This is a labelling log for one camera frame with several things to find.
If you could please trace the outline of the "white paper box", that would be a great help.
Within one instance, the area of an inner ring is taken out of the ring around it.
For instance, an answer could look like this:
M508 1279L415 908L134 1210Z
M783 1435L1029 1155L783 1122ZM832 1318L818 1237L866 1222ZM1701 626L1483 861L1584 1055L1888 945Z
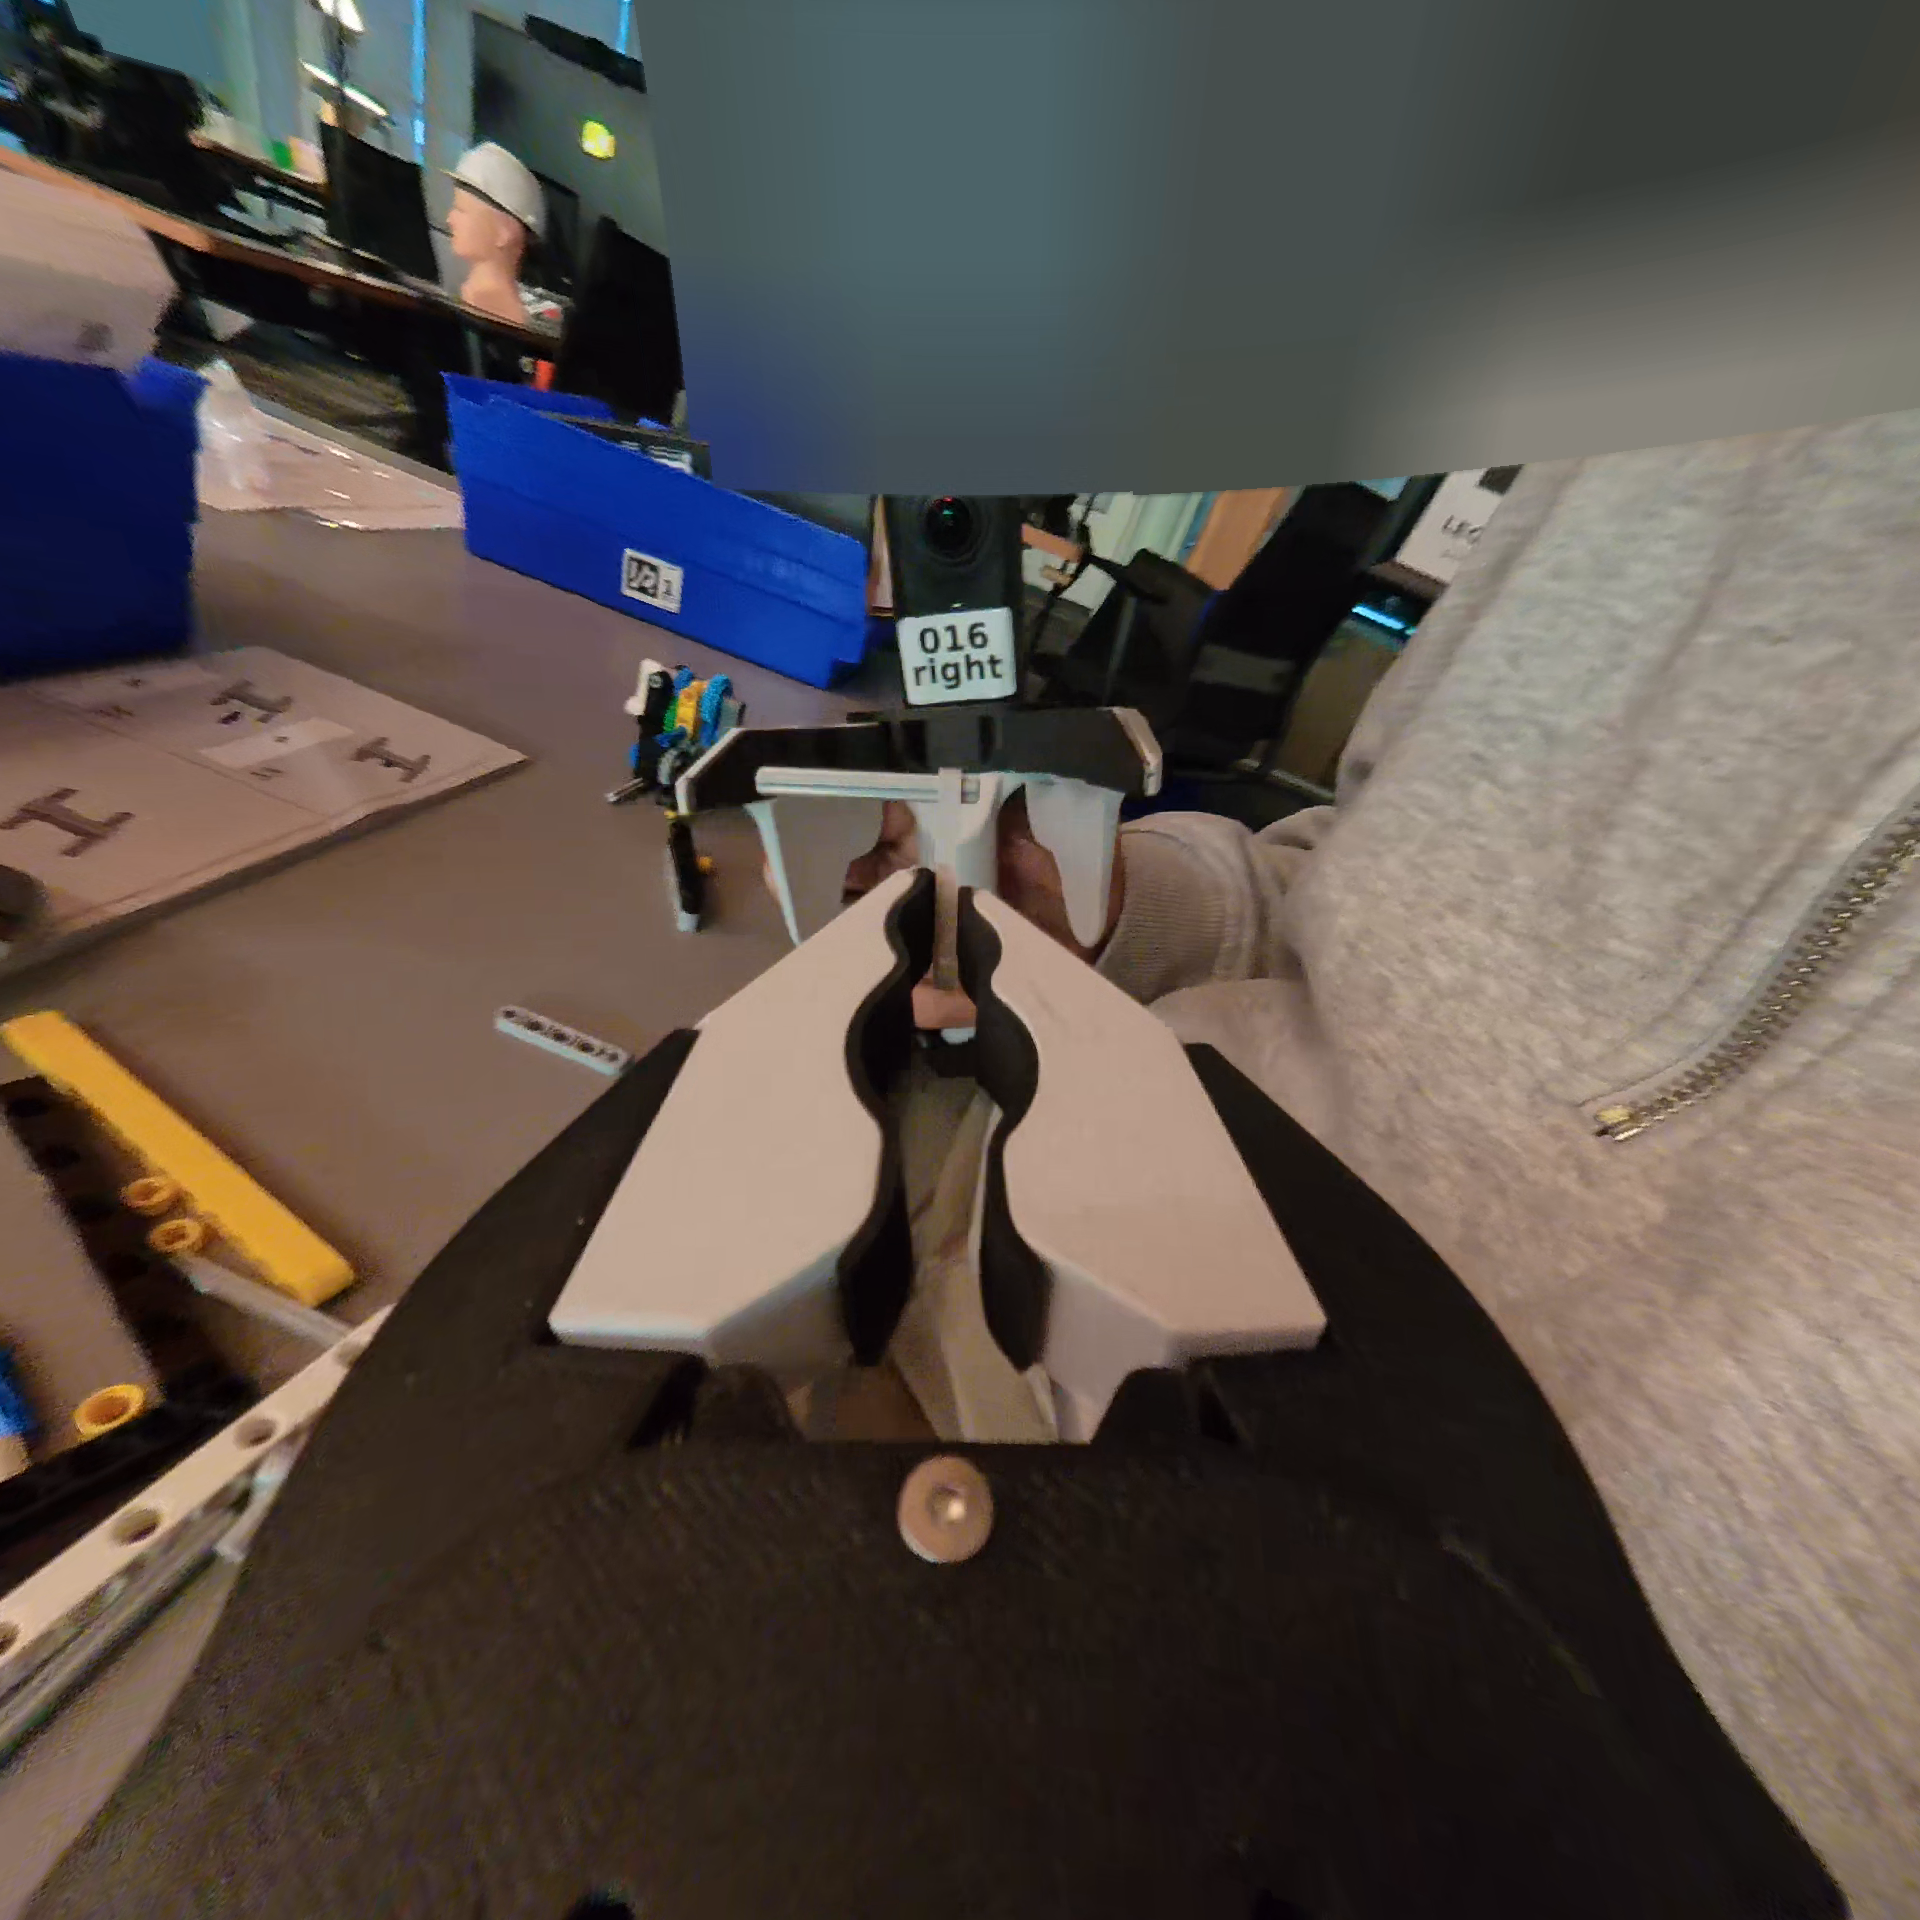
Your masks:
M2 174L2 351L133 373L175 297L152 238L62 182Z

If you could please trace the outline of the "long black lego beam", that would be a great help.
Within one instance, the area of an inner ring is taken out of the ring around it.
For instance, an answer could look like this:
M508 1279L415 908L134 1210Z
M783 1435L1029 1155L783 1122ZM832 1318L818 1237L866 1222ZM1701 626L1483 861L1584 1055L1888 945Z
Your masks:
M187 1283L122 1206L125 1174L63 1097L4 1070L4 1343L38 1425L38 1451L77 1444L74 1406L140 1382L150 1407L221 1389L256 1395L211 1338Z

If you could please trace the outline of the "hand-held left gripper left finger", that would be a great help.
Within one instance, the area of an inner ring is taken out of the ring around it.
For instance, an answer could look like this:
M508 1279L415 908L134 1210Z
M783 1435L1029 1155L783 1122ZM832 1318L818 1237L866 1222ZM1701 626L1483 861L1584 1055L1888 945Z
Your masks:
M886 1358L909 1300L901 1132L931 875L840 909L687 1039L548 1311L558 1343L756 1369L818 1435L927 1438Z

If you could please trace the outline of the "person's right forearm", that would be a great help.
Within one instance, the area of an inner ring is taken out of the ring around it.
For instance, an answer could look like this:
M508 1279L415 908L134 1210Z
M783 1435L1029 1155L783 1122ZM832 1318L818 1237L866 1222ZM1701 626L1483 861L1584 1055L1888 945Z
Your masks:
M1156 812L1118 829L1114 905L1095 972L1158 1006L1187 1039L1235 1051L1317 1044L1291 909L1338 807L1253 829L1204 812Z

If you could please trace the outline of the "small grey lego beam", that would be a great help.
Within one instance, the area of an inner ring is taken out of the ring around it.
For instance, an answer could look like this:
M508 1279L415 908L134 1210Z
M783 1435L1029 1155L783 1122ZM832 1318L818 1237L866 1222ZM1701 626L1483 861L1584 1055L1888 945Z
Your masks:
M550 1058L562 1058L570 1066L600 1076L619 1076L632 1062L632 1055L624 1047L517 1003L496 1007L492 1027L501 1038L518 1039Z

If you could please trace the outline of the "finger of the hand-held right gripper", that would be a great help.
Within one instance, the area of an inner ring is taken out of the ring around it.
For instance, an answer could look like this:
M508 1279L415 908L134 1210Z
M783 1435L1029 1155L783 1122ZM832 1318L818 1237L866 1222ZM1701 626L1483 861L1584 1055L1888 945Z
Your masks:
M927 774L926 722L869 716L829 726L736 726L679 780L680 812L742 809L752 818L786 935L805 945L844 909L844 875L877 838L884 803L768 799L755 788L765 765Z
M1048 868L1054 926L1093 955L1109 940L1119 899L1119 814L1160 790L1163 755L1134 708L1018 708L991 719L991 771L1024 812L1019 836Z

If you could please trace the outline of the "large dark display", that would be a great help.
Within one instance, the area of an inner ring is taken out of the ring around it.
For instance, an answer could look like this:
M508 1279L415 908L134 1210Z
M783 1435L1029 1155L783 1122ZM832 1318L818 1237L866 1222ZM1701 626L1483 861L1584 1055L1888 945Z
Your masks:
M470 137L531 169L552 252L583 254L611 220L667 254L654 103L552 38L527 35L520 21L470 15Z

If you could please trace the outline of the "lego instruction booklet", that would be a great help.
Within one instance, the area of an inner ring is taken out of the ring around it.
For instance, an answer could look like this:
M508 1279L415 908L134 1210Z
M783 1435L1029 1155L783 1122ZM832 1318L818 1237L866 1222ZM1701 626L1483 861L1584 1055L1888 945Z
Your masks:
M524 764L258 645L4 686L4 972Z

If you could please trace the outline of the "large blue storage bin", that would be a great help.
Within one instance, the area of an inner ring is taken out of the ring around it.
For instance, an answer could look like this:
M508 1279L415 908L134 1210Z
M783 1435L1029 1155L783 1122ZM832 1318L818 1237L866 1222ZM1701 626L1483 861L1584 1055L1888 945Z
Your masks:
M200 396L155 359L2 356L2 681L190 646Z

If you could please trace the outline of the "mannequin head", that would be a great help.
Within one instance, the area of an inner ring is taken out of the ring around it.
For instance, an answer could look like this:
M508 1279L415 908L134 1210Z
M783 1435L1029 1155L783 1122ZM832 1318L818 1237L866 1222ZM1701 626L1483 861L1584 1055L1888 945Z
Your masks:
M506 207L461 185L453 193L448 239L456 260L463 262L459 291L463 307L493 321L526 322L520 258L527 238L527 229Z

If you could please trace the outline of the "black box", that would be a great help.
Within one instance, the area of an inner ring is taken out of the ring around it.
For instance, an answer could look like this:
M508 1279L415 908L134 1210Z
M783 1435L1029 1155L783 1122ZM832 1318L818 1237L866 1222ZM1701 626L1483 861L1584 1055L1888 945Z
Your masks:
M566 415L562 423L578 428L586 435L592 435L603 443L632 450L654 463L663 463L667 469L702 478L707 483L712 479L708 443L691 436L684 430L645 421L628 423L599 415Z

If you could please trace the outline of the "person's right hand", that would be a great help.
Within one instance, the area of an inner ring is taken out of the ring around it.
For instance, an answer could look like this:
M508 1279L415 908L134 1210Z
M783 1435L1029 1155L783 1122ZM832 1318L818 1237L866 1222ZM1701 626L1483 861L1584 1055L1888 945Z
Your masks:
M906 803L884 803L879 814L879 834L863 854L848 863L838 901L840 905L853 905L893 874L911 871L918 863L920 829L911 807ZM1107 916L1091 942L1080 942L1072 932L1058 859L1031 831L1024 796L1007 799L998 812L997 875L998 899L1037 924L1078 958L1091 964L1099 959L1114 940L1124 902L1124 852L1119 847L1119 834L1110 841Z

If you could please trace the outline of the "white lettered sign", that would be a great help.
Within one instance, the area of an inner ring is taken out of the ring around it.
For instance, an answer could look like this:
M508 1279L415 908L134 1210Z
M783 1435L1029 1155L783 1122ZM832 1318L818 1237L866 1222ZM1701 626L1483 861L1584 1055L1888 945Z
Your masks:
M1520 466L1493 466L1440 478L1399 542L1396 565L1451 585L1517 475Z

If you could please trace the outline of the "short grey lego axle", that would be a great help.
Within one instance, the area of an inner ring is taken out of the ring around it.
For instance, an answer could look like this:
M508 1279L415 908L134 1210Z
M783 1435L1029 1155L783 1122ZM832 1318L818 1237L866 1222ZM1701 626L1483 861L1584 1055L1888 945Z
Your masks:
M171 1255L171 1267L199 1297L309 1346L333 1349L352 1335L347 1323L328 1311L302 1306L296 1298L247 1279L203 1255Z

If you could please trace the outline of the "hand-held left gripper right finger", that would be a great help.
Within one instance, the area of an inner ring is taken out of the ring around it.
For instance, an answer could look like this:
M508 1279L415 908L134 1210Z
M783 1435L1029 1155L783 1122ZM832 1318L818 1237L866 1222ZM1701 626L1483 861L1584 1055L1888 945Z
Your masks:
M1170 1029L981 892L956 958L997 1114L981 1302L1058 1435L1087 1442L1132 1377L1317 1346L1327 1314Z

